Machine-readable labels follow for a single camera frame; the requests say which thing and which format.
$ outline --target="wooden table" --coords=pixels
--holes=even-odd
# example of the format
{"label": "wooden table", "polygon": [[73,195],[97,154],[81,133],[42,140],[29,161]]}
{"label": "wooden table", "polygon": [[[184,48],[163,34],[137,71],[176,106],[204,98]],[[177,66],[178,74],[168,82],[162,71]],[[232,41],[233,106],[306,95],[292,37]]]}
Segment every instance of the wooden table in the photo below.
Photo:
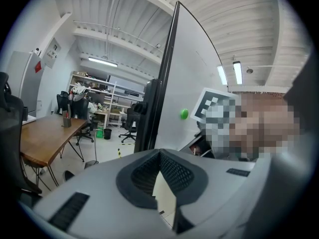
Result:
{"label": "wooden table", "polygon": [[[22,156],[34,164],[47,166],[54,183],[58,186],[50,165],[66,143],[86,123],[84,119],[71,118],[71,127],[63,127],[62,116],[54,114],[23,125],[20,142]],[[84,162],[83,156],[79,155],[70,142],[69,144]]]}
{"label": "wooden table", "polygon": [[108,114],[109,114],[109,112],[108,112],[108,111],[97,110],[94,114],[104,115],[104,129],[106,129],[106,123],[107,123],[107,120],[108,120]]}

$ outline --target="pipe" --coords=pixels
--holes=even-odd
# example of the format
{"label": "pipe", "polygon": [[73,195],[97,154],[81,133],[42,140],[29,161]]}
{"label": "pipe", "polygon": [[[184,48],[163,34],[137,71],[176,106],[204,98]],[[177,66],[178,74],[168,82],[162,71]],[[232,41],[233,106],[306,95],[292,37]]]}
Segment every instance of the pipe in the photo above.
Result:
{"label": "pipe", "polygon": [[107,56],[108,59],[109,59],[108,47],[109,47],[110,21],[111,21],[111,15],[112,15],[114,2],[115,0],[112,0],[110,14],[109,14],[108,22],[107,22],[107,30],[106,30],[105,55]]}
{"label": "pipe", "polygon": [[250,67],[290,67],[290,68],[302,68],[302,66],[281,66],[281,65],[269,65],[269,66],[243,66],[244,68],[250,68]]}
{"label": "pipe", "polygon": [[[74,20],[73,22],[74,22],[74,23],[80,23],[80,24],[96,25],[96,26],[101,26],[101,27],[105,27],[105,28],[108,27],[108,26],[106,26],[106,25],[96,24],[96,23],[91,23],[91,22],[85,22],[85,21],[76,21],[76,20]],[[140,41],[142,41],[142,42],[148,44],[149,46],[153,47],[154,49],[157,49],[157,50],[160,51],[161,53],[164,53],[162,50],[156,48],[156,47],[153,46],[152,44],[150,44],[150,43],[144,41],[143,39],[138,38],[138,37],[135,36],[135,35],[132,35],[132,34],[130,34],[130,33],[127,33],[127,32],[125,32],[125,31],[122,31],[122,30],[118,30],[117,28],[114,28],[114,27],[110,27],[110,28],[111,28],[111,29],[114,29],[114,30],[116,30],[116,31],[122,32],[122,33],[124,33],[124,34],[130,35],[131,37],[136,38],[136,39],[138,39],[138,40],[140,40]]]}

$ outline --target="floor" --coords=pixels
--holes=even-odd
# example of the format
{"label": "floor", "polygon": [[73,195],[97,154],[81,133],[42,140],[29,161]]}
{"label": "floor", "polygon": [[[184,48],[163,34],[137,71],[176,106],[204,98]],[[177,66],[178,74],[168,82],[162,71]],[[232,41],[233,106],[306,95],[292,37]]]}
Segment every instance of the floor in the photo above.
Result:
{"label": "floor", "polygon": [[[134,140],[128,138],[124,142],[125,145],[122,145],[121,143],[121,139],[124,139],[124,136],[122,136],[120,139],[119,135],[127,132],[124,128],[117,129],[116,127],[112,126],[108,128],[112,130],[111,139],[105,140],[103,138],[96,138],[95,141],[96,156],[97,160],[100,163],[119,158],[118,149],[120,149],[122,157],[134,153]],[[72,138],[70,142],[79,152],[79,147],[75,145],[76,138]],[[95,160],[94,143],[92,143],[91,140],[83,138],[80,141],[80,148],[85,162]],[[82,162],[82,160],[77,156],[72,147],[69,144],[66,144],[63,150],[62,158],[60,158],[60,155],[57,155],[51,164],[51,168],[58,183],[62,184],[62,174],[65,170],[69,170],[73,174],[77,175],[84,170],[85,162]],[[32,169],[26,166],[25,170],[28,179],[35,183],[36,176]],[[56,186],[49,172],[47,171],[47,169],[45,169],[43,172],[44,173],[40,175],[40,178],[51,190],[54,190]],[[50,191],[44,186],[41,181],[39,181],[39,187],[42,190],[41,196],[45,197],[47,194],[50,193]],[[175,216],[176,198],[171,192],[161,173],[159,173],[157,177],[153,196],[155,196],[155,199],[158,202],[159,213],[163,212],[161,214],[163,221],[165,222],[167,227],[171,229]]]}

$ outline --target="fluorescent light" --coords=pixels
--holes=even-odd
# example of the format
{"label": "fluorescent light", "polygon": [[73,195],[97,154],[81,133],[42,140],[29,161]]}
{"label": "fluorescent light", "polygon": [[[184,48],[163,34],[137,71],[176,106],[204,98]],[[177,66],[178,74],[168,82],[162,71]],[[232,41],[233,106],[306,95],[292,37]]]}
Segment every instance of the fluorescent light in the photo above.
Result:
{"label": "fluorescent light", "polygon": [[237,84],[243,84],[243,75],[241,73],[241,64],[239,61],[234,62],[234,70],[235,70],[235,74],[236,74],[236,80],[237,80]]}
{"label": "fluorescent light", "polygon": [[217,70],[218,70],[222,85],[228,85],[224,68],[222,66],[217,66]]}
{"label": "fluorescent light", "polygon": [[104,64],[104,65],[108,65],[108,66],[114,66],[114,67],[117,67],[117,66],[118,66],[118,65],[115,64],[115,63],[107,62],[107,61],[102,60],[102,59],[97,59],[97,58],[91,58],[91,57],[89,57],[89,60],[90,60],[90,61],[93,61],[93,62],[98,62],[98,63]]}

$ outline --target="office chair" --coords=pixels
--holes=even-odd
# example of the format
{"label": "office chair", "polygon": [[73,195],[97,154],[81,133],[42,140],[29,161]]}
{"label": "office chair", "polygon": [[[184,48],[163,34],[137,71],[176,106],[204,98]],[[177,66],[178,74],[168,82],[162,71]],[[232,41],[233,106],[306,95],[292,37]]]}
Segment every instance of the office chair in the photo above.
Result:
{"label": "office chair", "polygon": [[66,91],[61,91],[61,96],[69,98],[69,94]]}
{"label": "office chair", "polygon": [[41,197],[41,189],[25,173],[20,153],[23,102],[11,95],[8,74],[0,72],[0,149],[5,174],[14,184],[15,196],[32,207]]}
{"label": "office chair", "polygon": [[58,110],[56,111],[56,114],[62,115],[62,113],[60,113],[60,110],[62,110],[62,112],[68,110],[68,104],[70,103],[69,98],[67,95],[62,94],[61,92],[61,94],[56,95],[56,100],[58,102]]}
{"label": "office chair", "polygon": [[137,128],[138,128],[138,125],[139,125],[139,120],[140,120],[140,116],[137,115],[134,111],[133,111],[133,108],[128,108],[127,110],[127,119],[126,119],[126,122],[124,124],[124,128],[126,130],[128,130],[128,134],[125,133],[125,134],[120,134],[119,137],[121,136],[126,136],[121,142],[123,143],[124,140],[126,140],[127,138],[131,138],[133,140],[136,140],[134,137],[136,137],[136,135],[133,135],[132,133],[135,133],[137,132]]}
{"label": "office chair", "polygon": [[81,128],[81,131],[77,133],[75,136],[78,137],[78,142],[76,145],[79,145],[79,141],[82,137],[90,139],[91,142],[94,142],[93,138],[91,136],[91,131],[93,130],[93,124],[90,120],[88,120],[88,106],[89,106],[89,101],[87,99],[82,98],[79,101],[73,101],[71,104],[71,113],[72,117],[75,117],[77,115],[78,119],[83,119],[88,121],[88,125],[85,125],[84,127]]}

